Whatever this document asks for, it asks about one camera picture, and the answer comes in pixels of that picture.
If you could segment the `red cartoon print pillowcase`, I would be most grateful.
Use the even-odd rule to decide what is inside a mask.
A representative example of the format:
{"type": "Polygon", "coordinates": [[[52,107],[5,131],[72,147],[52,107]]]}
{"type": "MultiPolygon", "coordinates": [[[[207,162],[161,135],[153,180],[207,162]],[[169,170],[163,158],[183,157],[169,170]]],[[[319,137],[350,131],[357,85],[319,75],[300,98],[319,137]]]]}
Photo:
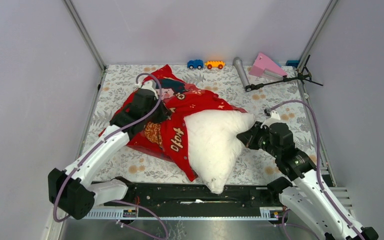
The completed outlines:
{"type": "Polygon", "coordinates": [[[188,129],[186,119],[209,114],[215,120],[216,114],[222,119],[229,116],[238,117],[242,124],[249,117],[244,109],[237,108],[220,98],[216,93],[197,88],[176,77],[169,65],[155,70],[151,74],[162,86],[162,103],[171,112],[171,116],[161,122],[148,122],[144,129],[135,135],[127,144],[128,147],[145,154],[174,162],[187,176],[194,181],[198,173],[192,168],[194,162],[192,146],[200,140],[192,139],[192,131],[188,129]]]}

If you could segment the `white pillow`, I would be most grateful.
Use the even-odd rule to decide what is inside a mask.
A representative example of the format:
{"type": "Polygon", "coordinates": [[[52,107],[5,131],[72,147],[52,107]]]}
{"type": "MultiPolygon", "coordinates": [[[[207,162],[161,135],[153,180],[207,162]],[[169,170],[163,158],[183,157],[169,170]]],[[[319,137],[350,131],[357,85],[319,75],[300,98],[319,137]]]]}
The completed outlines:
{"type": "Polygon", "coordinates": [[[189,164],[213,194],[221,194],[244,146],[237,135],[255,116],[238,110],[203,110],[184,118],[189,164]]]}

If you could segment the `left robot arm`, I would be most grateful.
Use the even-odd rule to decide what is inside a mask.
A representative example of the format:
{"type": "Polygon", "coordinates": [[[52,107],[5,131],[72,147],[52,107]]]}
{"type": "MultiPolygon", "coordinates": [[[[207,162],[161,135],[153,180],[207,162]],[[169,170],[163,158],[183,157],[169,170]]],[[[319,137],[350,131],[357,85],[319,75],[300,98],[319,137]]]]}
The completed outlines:
{"type": "Polygon", "coordinates": [[[65,169],[54,168],[48,174],[48,195],[56,222],[65,220],[58,218],[58,210],[80,220],[97,205],[118,200],[128,206],[134,202],[134,190],[122,180],[93,182],[98,171],[112,156],[149,122],[161,123],[170,115],[162,101],[161,87],[141,87],[131,97],[131,101],[112,117],[104,132],[86,153],[65,169]]]}

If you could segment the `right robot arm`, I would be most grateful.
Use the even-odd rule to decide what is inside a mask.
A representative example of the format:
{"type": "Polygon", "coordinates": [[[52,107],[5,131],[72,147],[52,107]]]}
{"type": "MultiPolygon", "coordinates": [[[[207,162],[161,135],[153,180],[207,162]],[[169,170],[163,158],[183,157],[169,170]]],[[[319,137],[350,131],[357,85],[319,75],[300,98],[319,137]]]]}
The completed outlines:
{"type": "Polygon", "coordinates": [[[364,227],[339,202],[317,172],[310,157],[295,146],[286,123],[257,121],[237,139],[250,150],[263,150],[275,158],[282,177],[268,184],[267,201],[294,212],[320,240],[377,240],[373,227],[364,227]]]}

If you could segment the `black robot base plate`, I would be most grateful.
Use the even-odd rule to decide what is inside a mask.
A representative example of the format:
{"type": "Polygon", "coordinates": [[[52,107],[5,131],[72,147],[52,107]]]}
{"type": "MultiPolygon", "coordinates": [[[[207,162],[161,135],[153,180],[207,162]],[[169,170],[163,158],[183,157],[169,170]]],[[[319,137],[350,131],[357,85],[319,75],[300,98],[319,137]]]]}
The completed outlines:
{"type": "Polygon", "coordinates": [[[155,209],[199,208],[267,208],[280,215],[287,207],[280,202],[279,188],[271,185],[225,185],[221,194],[212,193],[204,184],[130,182],[121,203],[106,202],[106,207],[129,207],[136,204],[154,212],[155,209]]]}

